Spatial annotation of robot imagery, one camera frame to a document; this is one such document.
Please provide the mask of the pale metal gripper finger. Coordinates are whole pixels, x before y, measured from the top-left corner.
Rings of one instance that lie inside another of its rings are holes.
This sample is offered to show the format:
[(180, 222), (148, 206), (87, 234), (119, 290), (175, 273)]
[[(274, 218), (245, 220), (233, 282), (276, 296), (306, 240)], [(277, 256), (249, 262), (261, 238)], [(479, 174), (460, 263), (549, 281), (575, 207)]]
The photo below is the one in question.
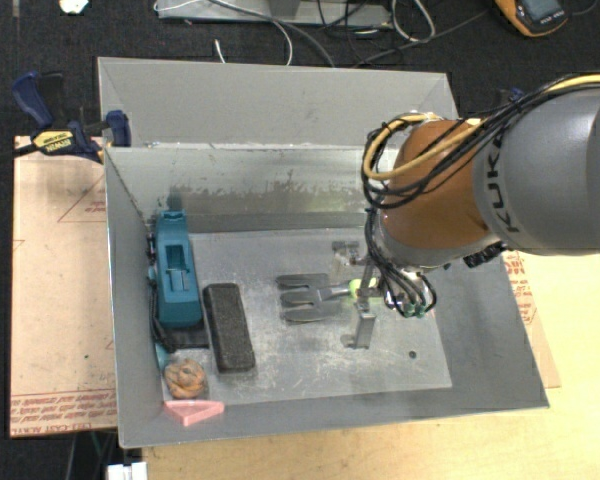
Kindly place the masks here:
[(360, 254), (360, 242), (355, 240), (336, 240), (331, 243), (333, 265), (335, 268), (352, 267), (363, 264)]
[(341, 336), (343, 346), (350, 349), (369, 349), (375, 322), (375, 314), (360, 312), (356, 317), (353, 332)]

